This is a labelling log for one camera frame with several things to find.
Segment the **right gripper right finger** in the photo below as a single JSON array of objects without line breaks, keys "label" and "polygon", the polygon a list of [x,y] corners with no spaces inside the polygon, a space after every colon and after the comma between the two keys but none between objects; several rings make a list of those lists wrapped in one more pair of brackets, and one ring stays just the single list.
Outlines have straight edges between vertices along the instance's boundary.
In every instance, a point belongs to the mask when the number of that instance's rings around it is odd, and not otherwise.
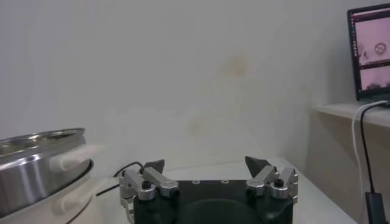
[{"label": "right gripper right finger", "polygon": [[246,166],[252,176],[246,181],[246,189],[255,197],[269,195],[277,200],[298,198],[299,176],[294,168],[279,171],[265,159],[245,157]]}]

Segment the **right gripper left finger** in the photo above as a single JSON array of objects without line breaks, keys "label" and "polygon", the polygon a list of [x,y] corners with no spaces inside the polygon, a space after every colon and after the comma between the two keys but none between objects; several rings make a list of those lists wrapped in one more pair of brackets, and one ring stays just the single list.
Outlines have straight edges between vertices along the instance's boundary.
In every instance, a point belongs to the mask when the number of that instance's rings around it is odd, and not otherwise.
[{"label": "right gripper left finger", "polygon": [[137,197],[141,201],[151,201],[159,194],[165,198],[179,197],[179,182],[165,177],[162,172],[163,159],[146,163],[139,171],[124,169],[119,174],[119,195],[130,200]]}]

